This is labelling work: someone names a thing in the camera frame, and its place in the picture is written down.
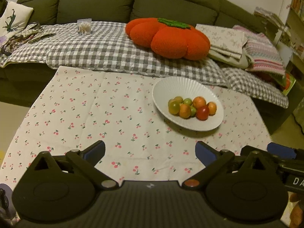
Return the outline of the right hand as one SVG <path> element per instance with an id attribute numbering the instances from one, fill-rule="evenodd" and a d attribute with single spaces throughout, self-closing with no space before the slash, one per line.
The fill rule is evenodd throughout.
<path id="1" fill-rule="evenodd" d="M 290 202 L 296 203 L 290 214 L 291 228 L 298 228 L 303 226 L 303 195 L 291 193 Z"/>

